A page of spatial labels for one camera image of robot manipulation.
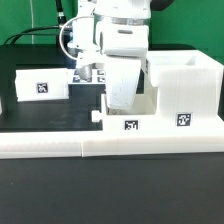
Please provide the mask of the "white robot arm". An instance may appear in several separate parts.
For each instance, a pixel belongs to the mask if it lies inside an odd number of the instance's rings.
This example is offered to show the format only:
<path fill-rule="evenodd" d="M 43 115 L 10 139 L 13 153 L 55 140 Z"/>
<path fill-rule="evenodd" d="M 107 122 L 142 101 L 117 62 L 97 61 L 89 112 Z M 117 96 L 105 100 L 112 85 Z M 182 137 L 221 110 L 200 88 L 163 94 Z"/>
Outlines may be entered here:
<path fill-rule="evenodd" d="M 111 109 L 132 107 L 142 62 L 148 52 L 153 11 L 175 0 L 78 0 L 72 21 L 76 70 L 87 80 L 92 66 L 105 71 L 106 103 Z"/>

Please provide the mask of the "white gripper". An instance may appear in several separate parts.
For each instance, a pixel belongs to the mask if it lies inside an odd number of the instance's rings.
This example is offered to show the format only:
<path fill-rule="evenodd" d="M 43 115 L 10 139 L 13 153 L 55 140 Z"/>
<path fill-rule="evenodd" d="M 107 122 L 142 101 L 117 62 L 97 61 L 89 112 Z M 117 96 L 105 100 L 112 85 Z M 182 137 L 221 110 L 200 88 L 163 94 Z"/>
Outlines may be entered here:
<path fill-rule="evenodd" d="M 130 109 L 141 70 L 141 60 L 108 56 L 105 61 L 106 99 L 111 109 Z"/>

